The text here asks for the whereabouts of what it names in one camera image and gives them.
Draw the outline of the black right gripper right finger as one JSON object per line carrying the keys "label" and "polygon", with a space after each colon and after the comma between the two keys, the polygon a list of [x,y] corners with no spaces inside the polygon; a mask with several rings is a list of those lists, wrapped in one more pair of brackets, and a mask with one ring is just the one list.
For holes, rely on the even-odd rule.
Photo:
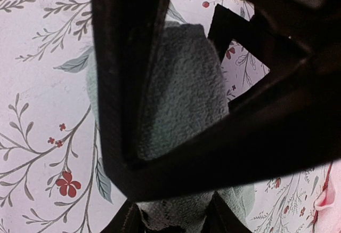
{"label": "black right gripper right finger", "polygon": [[236,217],[217,191],[206,209],[204,233],[251,233]]}

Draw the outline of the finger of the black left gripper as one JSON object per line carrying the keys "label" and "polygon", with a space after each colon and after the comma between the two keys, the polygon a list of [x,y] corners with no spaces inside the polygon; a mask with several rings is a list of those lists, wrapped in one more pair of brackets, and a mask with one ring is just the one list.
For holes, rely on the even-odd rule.
{"label": "finger of the black left gripper", "polygon": [[218,123],[111,181],[130,200],[190,195],[340,158],[340,64],[266,65]]}
{"label": "finger of the black left gripper", "polygon": [[145,94],[170,0],[92,0],[103,164],[115,179],[138,163]]}

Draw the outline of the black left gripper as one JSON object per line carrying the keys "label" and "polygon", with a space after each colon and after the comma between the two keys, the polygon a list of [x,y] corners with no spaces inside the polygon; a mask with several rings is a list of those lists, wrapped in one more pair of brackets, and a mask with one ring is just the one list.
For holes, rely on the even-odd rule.
{"label": "black left gripper", "polygon": [[340,64],[340,0],[243,0],[250,20],[217,6],[210,35],[222,50],[233,39],[266,65]]}

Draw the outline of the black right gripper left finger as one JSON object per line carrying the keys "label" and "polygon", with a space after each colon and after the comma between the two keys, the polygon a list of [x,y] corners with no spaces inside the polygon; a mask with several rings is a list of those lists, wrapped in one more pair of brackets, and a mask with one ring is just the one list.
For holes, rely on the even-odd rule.
{"label": "black right gripper left finger", "polygon": [[126,200],[101,233],[143,233],[145,226],[138,206]]}

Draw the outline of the green towel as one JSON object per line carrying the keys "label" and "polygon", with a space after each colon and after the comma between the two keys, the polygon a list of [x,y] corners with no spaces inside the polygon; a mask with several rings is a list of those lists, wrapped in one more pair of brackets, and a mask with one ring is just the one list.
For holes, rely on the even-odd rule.
{"label": "green towel", "polygon": [[[216,51],[201,25],[165,23],[138,153],[158,158],[228,114]],[[215,193],[138,202],[147,232],[201,232]]]}

